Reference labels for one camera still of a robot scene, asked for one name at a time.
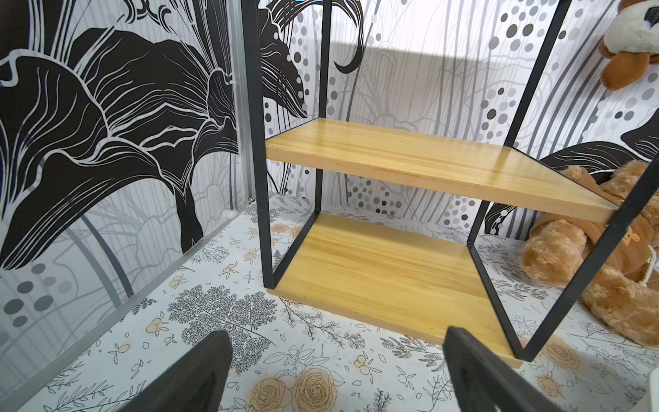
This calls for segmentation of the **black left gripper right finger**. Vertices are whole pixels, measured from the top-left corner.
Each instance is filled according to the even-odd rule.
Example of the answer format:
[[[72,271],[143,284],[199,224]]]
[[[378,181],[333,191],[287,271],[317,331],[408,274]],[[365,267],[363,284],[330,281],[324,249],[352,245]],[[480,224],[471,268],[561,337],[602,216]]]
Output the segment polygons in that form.
[[[467,330],[451,326],[444,359],[461,411],[559,411]]]

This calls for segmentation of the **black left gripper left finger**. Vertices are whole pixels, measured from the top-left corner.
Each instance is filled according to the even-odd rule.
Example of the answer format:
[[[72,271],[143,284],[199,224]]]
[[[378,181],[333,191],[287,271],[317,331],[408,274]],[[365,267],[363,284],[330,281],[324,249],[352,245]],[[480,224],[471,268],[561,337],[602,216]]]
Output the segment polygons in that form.
[[[213,331],[121,410],[217,411],[232,359],[228,333]]]

